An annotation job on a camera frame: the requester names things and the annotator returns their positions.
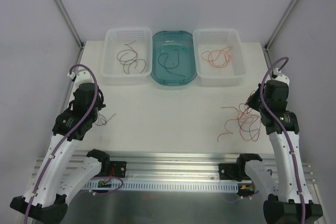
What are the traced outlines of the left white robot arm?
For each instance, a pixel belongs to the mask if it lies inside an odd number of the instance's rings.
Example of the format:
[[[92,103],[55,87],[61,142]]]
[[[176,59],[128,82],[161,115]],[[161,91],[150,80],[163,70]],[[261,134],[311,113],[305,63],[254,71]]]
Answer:
[[[91,178],[109,176],[110,156],[93,149],[75,172],[63,179],[64,171],[85,134],[105,107],[102,92],[94,83],[76,88],[74,99],[57,116],[48,152],[28,191],[14,197],[10,207],[41,223],[61,223],[70,202]]]

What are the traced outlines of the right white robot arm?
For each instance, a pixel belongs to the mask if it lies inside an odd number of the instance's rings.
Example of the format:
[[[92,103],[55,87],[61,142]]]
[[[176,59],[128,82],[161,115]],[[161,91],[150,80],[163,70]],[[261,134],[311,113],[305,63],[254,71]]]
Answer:
[[[258,154],[240,154],[236,175],[250,178],[264,198],[266,223],[314,223],[323,216],[322,206],[313,202],[303,172],[296,115],[287,110],[289,86],[268,80],[247,100],[261,115],[271,142],[278,179],[274,180]]]

